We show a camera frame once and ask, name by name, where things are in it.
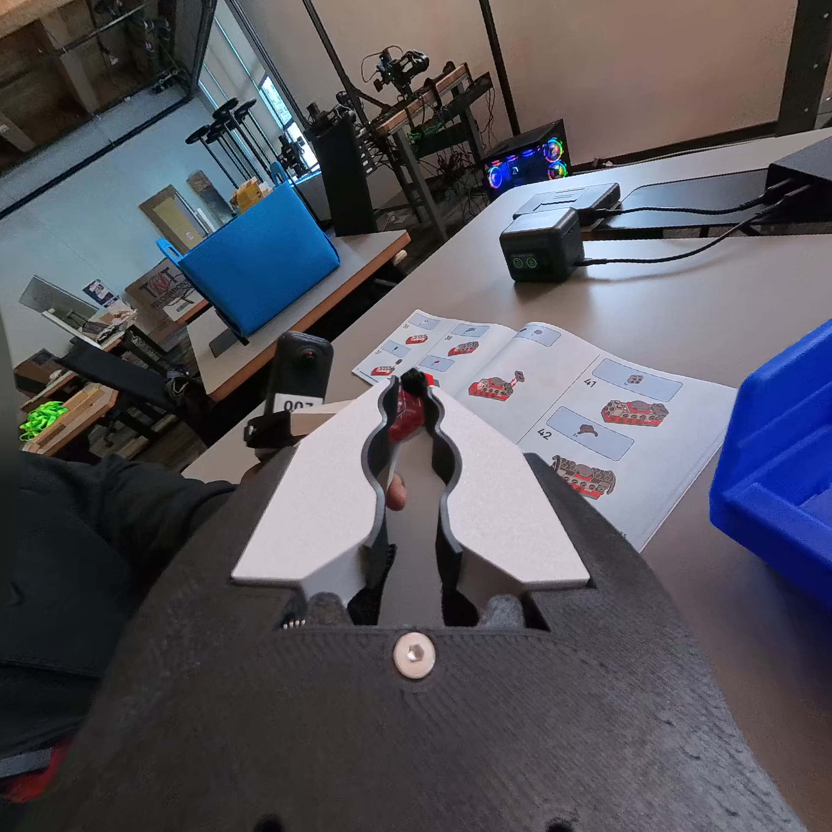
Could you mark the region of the red toy brick model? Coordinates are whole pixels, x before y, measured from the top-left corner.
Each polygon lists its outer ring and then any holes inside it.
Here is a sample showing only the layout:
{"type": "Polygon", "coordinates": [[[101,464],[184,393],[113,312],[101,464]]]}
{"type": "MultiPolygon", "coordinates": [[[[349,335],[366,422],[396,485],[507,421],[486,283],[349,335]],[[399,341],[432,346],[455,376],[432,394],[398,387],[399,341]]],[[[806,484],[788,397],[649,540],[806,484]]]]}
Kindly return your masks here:
{"type": "Polygon", "coordinates": [[[391,445],[397,445],[417,432],[425,422],[425,407],[432,384],[432,376],[412,368],[399,381],[396,410],[388,428],[391,445]]]}

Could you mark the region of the blue plastic shelf bin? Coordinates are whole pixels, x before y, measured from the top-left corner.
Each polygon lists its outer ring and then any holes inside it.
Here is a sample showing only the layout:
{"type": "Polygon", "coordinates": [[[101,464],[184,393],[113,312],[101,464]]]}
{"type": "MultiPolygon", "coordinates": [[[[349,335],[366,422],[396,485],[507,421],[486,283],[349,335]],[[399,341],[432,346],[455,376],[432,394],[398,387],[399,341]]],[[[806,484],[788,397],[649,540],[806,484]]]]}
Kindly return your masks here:
{"type": "Polygon", "coordinates": [[[830,608],[830,320],[738,389],[710,490],[710,519],[830,608]]]}

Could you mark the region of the grey desk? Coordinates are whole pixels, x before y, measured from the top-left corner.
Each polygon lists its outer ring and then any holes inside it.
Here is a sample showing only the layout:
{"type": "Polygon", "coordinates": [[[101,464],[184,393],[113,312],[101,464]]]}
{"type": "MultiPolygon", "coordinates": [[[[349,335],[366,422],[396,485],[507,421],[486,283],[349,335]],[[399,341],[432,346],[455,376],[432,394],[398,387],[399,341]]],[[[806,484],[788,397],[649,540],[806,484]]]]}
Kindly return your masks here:
{"type": "MultiPolygon", "coordinates": [[[[335,341],[328,400],[405,313],[543,319],[640,364],[737,385],[830,317],[830,236],[739,236],[699,257],[609,265],[559,287],[503,276],[494,205],[335,341]]],[[[740,751],[809,830],[830,830],[830,611],[708,519],[709,463],[607,590],[526,603],[545,629],[439,628],[420,682],[394,633],[270,629],[229,665],[255,672],[221,829],[717,830],[744,823],[740,751]]]]}

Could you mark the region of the black steel rack post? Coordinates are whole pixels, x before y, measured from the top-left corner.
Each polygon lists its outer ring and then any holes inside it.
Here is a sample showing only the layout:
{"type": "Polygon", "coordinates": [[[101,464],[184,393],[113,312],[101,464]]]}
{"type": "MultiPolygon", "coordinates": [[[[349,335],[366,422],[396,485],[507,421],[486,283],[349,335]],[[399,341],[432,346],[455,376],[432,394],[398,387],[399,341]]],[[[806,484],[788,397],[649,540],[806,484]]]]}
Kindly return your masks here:
{"type": "Polygon", "coordinates": [[[798,1],[775,135],[814,130],[831,52],[831,2],[798,1]]]}

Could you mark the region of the black power adapter cube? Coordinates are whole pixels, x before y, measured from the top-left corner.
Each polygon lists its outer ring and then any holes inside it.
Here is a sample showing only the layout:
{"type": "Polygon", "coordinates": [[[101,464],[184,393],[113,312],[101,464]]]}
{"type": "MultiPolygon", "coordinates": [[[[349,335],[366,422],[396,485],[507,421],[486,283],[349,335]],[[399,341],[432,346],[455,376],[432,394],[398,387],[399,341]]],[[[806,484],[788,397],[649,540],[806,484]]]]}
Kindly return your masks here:
{"type": "Polygon", "coordinates": [[[519,215],[499,244],[516,283],[562,284],[584,260],[580,216],[571,207],[519,215]]]}

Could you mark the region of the lit computer tower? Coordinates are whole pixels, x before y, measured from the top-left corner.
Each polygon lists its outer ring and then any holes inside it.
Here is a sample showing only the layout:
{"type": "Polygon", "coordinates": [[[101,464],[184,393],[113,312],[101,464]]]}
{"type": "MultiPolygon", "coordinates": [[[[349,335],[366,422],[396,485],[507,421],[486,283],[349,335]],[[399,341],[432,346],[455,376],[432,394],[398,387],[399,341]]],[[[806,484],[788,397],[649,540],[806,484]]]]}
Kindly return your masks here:
{"type": "Polygon", "coordinates": [[[487,194],[493,202],[516,186],[554,181],[571,174],[563,119],[499,142],[484,156],[487,194]]]}

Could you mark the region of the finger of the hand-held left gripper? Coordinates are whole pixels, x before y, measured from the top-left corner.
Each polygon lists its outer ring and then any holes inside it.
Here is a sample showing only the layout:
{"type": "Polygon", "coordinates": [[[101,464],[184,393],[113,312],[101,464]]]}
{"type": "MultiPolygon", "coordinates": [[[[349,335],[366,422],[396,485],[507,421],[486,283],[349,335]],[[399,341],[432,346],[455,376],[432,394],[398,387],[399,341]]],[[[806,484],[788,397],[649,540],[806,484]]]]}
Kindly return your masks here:
{"type": "Polygon", "coordinates": [[[289,415],[289,443],[296,444],[352,403],[352,400],[344,400],[293,411],[289,415]]]}

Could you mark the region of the grey table with wooden edge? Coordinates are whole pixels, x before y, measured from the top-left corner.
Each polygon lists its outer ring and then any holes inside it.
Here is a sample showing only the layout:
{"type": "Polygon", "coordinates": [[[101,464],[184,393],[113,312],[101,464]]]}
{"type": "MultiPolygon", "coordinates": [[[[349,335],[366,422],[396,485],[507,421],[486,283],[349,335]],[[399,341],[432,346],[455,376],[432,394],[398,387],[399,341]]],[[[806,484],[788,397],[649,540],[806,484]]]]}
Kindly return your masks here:
{"type": "Polygon", "coordinates": [[[242,343],[227,329],[215,309],[194,318],[187,331],[202,385],[219,402],[270,362],[276,340],[285,331],[305,331],[330,312],[410,243],[407,231],[386,231],[335,239],[340,265],[316,286],[270,318],[242,343]]]}

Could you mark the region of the wooden metal-frame workbench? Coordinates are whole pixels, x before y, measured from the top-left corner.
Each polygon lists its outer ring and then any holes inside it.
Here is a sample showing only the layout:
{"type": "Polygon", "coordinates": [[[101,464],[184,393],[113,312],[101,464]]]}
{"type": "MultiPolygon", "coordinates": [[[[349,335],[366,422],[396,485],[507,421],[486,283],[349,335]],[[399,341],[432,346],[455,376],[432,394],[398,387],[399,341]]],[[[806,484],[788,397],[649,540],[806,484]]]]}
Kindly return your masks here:
{"type": "Polygon", "coordinates": [[[443,201],[464,185],[483,190],[483,132],[473,114],[491,103],[489,72],[474,78],[466,63],[447,65],[412,96],[380,108],[369,136],[383,152],[415,219],[442,242],[449,239],[443,201]]]}

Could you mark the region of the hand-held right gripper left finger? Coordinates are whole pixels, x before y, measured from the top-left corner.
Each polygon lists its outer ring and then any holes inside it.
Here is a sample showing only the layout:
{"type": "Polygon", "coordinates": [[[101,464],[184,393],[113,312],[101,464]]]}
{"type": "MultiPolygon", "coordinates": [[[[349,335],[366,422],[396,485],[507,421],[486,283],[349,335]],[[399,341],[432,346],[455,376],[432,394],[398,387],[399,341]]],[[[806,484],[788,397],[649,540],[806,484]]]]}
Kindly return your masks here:
{"type": "Polygon", "coordinates": [[[394,385],[377,385],[296,446],[239,561],[234,583],[355,595],[365,585],[362,551],[384,520],[378,473],[390,461],[394,385]]]}

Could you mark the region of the brick instruction booklet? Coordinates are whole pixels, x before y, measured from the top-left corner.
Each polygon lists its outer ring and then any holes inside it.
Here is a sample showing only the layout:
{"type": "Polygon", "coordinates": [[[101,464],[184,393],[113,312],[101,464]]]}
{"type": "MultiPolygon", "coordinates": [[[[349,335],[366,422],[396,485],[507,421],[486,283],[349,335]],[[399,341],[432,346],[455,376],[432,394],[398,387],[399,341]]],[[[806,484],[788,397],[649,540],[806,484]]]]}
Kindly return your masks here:
{"type": "Polygon", "coordinates": [[[375,385],[410,369],[539,456],[639,552],[722,446],[737,395],[546,322],[513,330],[421,309],[352,373],[375,385]]]}

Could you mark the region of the light blue fabric bin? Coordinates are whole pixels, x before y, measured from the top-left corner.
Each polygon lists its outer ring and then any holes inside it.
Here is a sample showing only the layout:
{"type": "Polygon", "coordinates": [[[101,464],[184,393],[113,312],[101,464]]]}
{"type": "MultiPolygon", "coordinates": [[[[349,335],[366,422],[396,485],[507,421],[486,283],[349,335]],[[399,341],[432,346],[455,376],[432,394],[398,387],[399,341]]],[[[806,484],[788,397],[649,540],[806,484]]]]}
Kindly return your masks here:
{"type": "Polygon", "coordinates": [[[272,192],[194,249],[156,242],[243,344],[340,265],[283,165],[273,162],[270,173],[272,192]]]}

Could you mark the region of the black upright panel stand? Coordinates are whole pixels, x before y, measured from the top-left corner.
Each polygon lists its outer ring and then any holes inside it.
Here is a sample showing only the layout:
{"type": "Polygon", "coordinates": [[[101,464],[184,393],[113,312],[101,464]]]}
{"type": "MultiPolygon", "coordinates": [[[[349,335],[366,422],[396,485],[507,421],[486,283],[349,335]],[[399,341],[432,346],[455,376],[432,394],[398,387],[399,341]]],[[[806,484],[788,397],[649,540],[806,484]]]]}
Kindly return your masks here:
{"type": "Polygon", "coordinates": [[[312,130],[335,235],[376,233],[374,207],[351,121],[324,113],[312,130]]]}

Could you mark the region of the flat black device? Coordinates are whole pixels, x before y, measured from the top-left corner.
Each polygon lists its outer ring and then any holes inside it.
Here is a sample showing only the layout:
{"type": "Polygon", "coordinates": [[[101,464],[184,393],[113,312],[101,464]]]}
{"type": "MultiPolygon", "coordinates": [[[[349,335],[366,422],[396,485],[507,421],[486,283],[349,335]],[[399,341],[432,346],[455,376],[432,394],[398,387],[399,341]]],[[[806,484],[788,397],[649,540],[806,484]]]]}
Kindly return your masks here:
{"type": "Polygon", "coordinates": [[[621,202],[618,183],[602,183],[579,186],[560,192],[538,192],[513,213],[513,219],[521,215],[573,209],[580,225],[588,227],[601,220],[607,211],[616,210],[621,202]]]}

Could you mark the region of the printed cardboard box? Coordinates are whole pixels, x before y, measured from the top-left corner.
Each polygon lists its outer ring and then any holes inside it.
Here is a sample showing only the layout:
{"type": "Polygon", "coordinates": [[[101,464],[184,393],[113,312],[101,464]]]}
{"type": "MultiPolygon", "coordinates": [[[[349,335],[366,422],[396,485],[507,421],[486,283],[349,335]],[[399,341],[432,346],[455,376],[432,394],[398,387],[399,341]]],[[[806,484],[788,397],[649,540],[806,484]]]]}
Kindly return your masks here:
{"type": "Polygon", "coordinates": [[[179,321],[205,300],[167,258],[127,286],[124,298],[140,316],[157,323],[179,321]]]}

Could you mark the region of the black chair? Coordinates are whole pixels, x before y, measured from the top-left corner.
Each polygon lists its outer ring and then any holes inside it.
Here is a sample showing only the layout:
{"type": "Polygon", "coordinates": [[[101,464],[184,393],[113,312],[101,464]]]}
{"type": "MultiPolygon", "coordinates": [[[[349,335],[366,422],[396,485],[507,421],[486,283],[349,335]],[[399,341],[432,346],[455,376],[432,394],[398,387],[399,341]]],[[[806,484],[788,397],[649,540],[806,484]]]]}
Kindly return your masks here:
{"type": "Polygon", "coordinates": [[[127,400],[128,407],[140,410],[152,407],[192,426],[183,404],[173,394],[176,382],[190,381],[187,376],[140,366],[79,339],[56,360],[63,369],[115,390],[119,398],[127,400]]]}

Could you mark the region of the brown door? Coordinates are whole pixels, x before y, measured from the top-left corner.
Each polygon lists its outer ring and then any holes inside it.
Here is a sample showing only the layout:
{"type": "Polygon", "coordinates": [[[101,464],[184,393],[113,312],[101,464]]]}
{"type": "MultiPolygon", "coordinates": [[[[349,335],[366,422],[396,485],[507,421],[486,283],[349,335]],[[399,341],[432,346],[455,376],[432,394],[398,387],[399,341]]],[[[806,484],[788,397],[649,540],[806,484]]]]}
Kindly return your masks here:
{"type": "Polygon", "coordinates": [[[181,254],[194,249],[205,238],[192,209],[173,185],[141,202],[138,208],[181,254]]]}

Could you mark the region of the low wooden bench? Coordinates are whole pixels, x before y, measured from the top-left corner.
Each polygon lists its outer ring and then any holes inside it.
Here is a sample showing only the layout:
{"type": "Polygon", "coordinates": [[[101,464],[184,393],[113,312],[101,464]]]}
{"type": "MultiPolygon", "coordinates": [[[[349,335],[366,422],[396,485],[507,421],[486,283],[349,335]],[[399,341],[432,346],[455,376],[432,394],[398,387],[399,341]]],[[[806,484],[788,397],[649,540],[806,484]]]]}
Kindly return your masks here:
{"type": "Polygon", "coordinates": [[[53,457],[111,411],[119,392],[98,383],[89,383],[64,403],[67,411],[34,439],[22,446],[25,452],[53,457]]]}

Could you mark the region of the black box device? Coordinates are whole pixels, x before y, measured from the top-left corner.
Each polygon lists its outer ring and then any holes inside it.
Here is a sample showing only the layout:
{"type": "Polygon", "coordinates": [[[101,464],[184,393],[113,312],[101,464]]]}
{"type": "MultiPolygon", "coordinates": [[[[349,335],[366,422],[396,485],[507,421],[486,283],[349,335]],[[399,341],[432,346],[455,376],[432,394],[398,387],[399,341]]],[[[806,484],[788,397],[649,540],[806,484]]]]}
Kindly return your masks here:
{"type": "Polygon", "coordinates": [[[822,192],[830,192],[831,136],[770,163],[765,189],[779,188],[783,182],[795,187],[812,185],[822,192]]]}

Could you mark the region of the grey monitor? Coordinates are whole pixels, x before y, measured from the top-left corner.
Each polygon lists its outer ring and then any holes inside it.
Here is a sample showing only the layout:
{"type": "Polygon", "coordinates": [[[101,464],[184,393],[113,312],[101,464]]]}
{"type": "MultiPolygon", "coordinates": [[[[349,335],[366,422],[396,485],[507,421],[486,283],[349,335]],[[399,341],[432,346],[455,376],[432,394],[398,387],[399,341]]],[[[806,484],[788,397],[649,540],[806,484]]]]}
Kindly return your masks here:
{"type": "Polygon", "coordinates": [[[93,305],[38,276],[32,276],[18,302],[40,314],[49,313],[74,327],[89,321],[96,314],[93,305]]]}

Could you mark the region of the black round-top stand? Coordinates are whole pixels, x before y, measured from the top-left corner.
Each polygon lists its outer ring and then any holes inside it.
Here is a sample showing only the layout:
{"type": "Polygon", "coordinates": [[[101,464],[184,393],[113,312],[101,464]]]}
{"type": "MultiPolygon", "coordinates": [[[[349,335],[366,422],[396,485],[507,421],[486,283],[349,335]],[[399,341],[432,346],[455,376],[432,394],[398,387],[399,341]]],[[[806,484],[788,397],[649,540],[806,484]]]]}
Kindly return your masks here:
{"type": "Polygon", "coordinates": [[[239,103],[236,108],[231,110],[230,120],[231,124],[234,126],[237,136],[248,148],[252,158],[256,160],[260,169],[262,169],[265,174],[269,174],[269,159],[265,154],[265,151],[263,151],[259,141],[256,139],[256,136],[251,132],[246,124],[246,118],[250,115],[251,106],[254,103],[254,101],[246,101],[242,104],[239,103]]]}
{"type": "Polygon", "coordinates": [[[194,144],[199,143],[203,147],[203,149],[206,150],[206,152],[209,154],[209,156],[214,161],[214,163],[218,166],[218,168],[222,171],[225,178],[231,183],[231,189],[234,191],[236,189],[236,186],[237,186],[236,182],[235,182],[235,179],[232,176],[231,172],[223,164],[221,159],[216,155],[214,150],[211,149],[209,141],[207,140],[209,132],[210,132],[209,126],[202,126],[202,127],[198,128],[197,130],[195,130],[193,133],[191,133],[191,135],[186,138],[185,143],[188,146],[192,146],[194,144]]]}
{"type": "Polygon", "coordinates": [[[231,110],[236,99],[229,100],[218,107],[212,114],[212,124],[207,134],[208,143],[216,143],[228,156],[231,163],[240,173],[242,181],[248,181],[253,176],[248,157],[234,138],[231,130],[231,110]]]}

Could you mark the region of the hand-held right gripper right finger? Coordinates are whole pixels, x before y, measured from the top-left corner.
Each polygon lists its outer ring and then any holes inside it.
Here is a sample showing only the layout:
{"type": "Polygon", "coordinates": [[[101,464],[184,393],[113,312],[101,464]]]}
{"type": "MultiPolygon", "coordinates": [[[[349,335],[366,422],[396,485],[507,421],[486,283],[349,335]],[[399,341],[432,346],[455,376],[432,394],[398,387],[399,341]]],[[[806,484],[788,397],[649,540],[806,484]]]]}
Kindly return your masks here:
{"type": "Polygon", "coordinates": [[[588,568],[523,452],[441,389],[428,390],[431,464],[443,484],[442,601],[586,588],[588,568]]]}

